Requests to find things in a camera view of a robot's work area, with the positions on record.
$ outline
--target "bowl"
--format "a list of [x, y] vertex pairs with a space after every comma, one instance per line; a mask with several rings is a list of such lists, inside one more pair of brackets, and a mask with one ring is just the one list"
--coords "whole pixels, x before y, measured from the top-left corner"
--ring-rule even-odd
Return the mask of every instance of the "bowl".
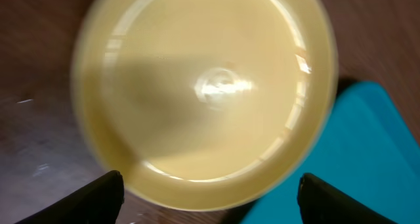
[[239, 206], [309, 153], [335, 96], [319, 0], [96, 0], [72, 66], [93, 154], [137, 196]]

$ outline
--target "plate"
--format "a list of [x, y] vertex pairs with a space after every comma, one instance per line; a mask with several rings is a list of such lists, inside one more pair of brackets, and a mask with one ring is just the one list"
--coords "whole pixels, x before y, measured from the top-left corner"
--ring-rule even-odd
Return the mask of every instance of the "plate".
[[263, 195], [308, 154], [335, 94], [318, 0], [96, 0], [73, 60], [93, 153], [153, 203]]

